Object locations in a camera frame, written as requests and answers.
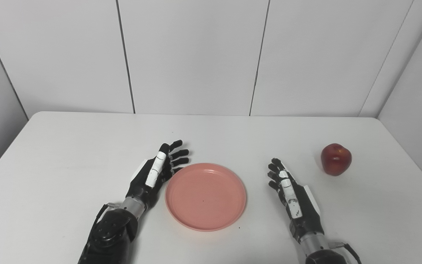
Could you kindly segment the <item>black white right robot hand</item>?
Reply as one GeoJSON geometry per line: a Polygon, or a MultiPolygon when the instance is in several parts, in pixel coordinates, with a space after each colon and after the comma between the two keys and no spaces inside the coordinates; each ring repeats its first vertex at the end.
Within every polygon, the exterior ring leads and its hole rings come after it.
{"type": "Polygon", "coordinates": [[[315,209],[307,188],[298,184],[282,162],[271,159],[268,165],[269,186],[278,194],[290,218],[290,232],[296,242],[300,243],[305,235],[325,234],[321,217],[315,209]]]}

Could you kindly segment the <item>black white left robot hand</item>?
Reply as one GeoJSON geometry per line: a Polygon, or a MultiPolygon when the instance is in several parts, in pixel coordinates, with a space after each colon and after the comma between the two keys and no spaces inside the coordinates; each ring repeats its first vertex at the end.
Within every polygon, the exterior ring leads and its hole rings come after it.
{"type": "Polygon", "coordinates": [[[139,199],[146,210],[154,207],[163,184],[190,162],[189,149],[182,146],[182,140],[162,144],[155,157],[140,165],[130,182],[126,197],[139,199]]]}

